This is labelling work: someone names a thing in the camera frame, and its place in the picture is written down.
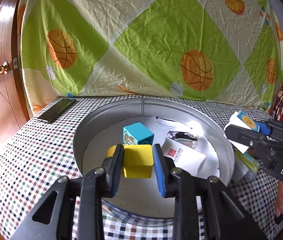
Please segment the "sun picture toy block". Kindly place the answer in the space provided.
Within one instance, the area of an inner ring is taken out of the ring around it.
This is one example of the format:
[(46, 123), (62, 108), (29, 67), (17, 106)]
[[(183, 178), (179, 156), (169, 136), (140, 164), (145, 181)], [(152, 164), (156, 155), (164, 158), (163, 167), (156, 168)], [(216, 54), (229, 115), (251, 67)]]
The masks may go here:
[[(230, 125), (235, 125), (235, 126), (238, 126), (238, 127), (249, 129), (251, 131), (260, 132), (260, 133), (265, 134), (265, 135), (270, 134), (270, 129), (267, 127), (266, 124), (254, 121), (248, 114), (246, 114), (243, 111), (239, 111), (239, 112), (235, 111), (234, 114), (232, 114), (232, 116), (229, 119), (229, 122), (224, 127), (224, 131)], [(228, 139), (228, 140), (242, 154), (247, 152), (249, 146), (244, 146), (244, 144), (234, 142), (230, 139)]]

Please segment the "small yellow toy block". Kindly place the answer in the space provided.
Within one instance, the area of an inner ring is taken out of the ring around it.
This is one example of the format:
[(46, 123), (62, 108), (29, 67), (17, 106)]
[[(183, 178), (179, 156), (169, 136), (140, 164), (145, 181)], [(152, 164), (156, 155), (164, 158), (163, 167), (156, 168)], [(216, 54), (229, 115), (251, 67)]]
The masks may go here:
[(151, 145), (125, 145), (123, 172), (125, 178), (149, 179), (153, 171), (153, 152)]

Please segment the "green card pack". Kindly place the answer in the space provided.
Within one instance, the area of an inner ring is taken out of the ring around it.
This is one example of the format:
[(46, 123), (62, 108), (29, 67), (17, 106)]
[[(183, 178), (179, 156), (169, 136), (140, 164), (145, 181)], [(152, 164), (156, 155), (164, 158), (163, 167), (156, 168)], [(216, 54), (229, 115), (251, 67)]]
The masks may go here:
[(245, 175), (246, 179), (249, 181), (253, 180), (257, 176), (257, 173), (259, 171), (259, 162), (248, 152), (241, 153), (240, 157), (244, 165), (246, 165), (246, 167), (248, 168), (248, 172)]

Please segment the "yellow face toy block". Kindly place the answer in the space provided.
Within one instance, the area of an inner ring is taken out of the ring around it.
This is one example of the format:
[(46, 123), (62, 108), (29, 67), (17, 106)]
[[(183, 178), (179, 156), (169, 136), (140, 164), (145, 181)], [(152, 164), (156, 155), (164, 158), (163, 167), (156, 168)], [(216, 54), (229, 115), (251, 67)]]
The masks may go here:
[[(112, 157), (114, 154), (115, 154), (115, 152), (116, 152), (116, 149), (118, 148), (118, 146), (119, 145), (114, 145), (114, 146), (112, 146), (112, 147), (110, 147), (108, 150), (107, 150), (107, 158), (110, 158), (110, 157)], [(119, 147), (119, 150), (121, 151), (121, 150), (124, 150), (124, 145), (120, 145), (120, 147)]]

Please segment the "white paper card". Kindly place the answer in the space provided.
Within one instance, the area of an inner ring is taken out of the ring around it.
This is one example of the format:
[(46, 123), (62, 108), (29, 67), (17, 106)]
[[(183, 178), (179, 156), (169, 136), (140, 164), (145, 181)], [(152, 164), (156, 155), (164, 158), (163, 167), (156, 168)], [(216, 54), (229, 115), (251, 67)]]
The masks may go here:
[(161, 149), (165, 157), (173, 160), (175, 167), (187, 171), (194, 177), (198, 176), (206, 160), (206, 155), (170, 138), (165, 139)]

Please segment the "crumpled foil wrapper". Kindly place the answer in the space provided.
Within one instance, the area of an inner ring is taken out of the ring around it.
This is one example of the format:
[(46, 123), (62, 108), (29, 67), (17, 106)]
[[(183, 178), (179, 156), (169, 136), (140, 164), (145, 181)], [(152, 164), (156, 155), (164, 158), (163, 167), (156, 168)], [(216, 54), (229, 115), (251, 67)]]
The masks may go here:
[(194, 135), (190, 132), (178, 132), (178, 131), (169, 131), (167, 137), (180, 143), (185, 146), (188, 146), (191, 149), (197, 147), (199, 136)]

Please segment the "blue toy cube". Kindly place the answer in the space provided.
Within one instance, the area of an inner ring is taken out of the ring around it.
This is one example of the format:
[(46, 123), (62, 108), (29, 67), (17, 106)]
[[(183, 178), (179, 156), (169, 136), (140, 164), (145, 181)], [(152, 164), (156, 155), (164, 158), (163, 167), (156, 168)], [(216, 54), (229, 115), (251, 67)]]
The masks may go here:
[(152, 145), (153, 139), (153, 132), (140, 122), (123, 128), (123, 142), (126, 145)]

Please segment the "round Danisa cookie tin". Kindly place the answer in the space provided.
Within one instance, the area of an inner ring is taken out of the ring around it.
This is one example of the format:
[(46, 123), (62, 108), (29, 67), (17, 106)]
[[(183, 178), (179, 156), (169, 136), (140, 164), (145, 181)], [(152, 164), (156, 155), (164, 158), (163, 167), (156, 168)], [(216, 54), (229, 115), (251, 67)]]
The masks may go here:
[(200, 180), (218, 178), (228, 185), (234, 153), (223, 131), (226, 107), (202, 101), (174, 102), (133, 98), (109, 103), (89, 113), (79, 124), (73, 151), (85, 175), (124, 148), (122, 168), (108, 176), (110, 197), (103, 209), (127, 223), (171, 224), (178, 187), (171, 170)]

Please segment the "checkered tablecloth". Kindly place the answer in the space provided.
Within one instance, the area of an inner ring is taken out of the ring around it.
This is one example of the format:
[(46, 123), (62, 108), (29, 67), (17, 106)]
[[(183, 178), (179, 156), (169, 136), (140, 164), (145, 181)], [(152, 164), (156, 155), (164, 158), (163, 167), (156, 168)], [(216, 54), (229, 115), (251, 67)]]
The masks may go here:
[[(75, 129), (84, 117), (99, 107), (139, 96), (80, 97), (53, 124), (30, 119), (0, 152), (0, 233), (9, 239), (16, 227), (59, 176), (79, 177), (73, 155)], [(224, 103), (171, 98), (195, 108), (221, 128), (235, 111), (253, 119), (267, 120), (261, 110)], [(248, 181), (230, 183), (232, 193), (252, 215), (267, 239), (274, 239), (283, 226), (274, 222), (278, 181), (259, 169)], [(103, 211), (105, 239), (172, 239), (172, 226), (143, 227), (121, 222)]]

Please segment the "black smartphone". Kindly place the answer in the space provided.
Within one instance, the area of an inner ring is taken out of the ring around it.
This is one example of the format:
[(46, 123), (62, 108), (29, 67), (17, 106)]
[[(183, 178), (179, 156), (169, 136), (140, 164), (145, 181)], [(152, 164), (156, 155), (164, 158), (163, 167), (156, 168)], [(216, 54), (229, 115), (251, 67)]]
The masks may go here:
[(75, 102), (75, 98), (63, 98), (38, 116), (37, 119), (48, 124), (52, 123)]

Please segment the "basketball pattern bed sheet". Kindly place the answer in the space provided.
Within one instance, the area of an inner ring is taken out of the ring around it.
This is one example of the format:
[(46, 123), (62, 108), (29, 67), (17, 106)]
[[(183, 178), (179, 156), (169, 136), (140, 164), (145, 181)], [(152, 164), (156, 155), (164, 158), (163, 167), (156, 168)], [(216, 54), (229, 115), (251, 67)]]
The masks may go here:
[(20, 0), (18, 36), (35, 113), (125, 94), (269, 110), (283, 82), (270, 0)]

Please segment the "brass door knob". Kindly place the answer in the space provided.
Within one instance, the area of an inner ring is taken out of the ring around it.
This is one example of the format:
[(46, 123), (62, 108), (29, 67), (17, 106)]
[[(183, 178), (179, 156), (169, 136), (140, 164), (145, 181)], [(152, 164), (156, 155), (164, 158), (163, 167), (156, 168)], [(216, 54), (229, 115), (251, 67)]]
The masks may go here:
[(4, 61), (0, 65), (0, 76), (8, 74), (12, 70), (13, 70), (12, 62)]

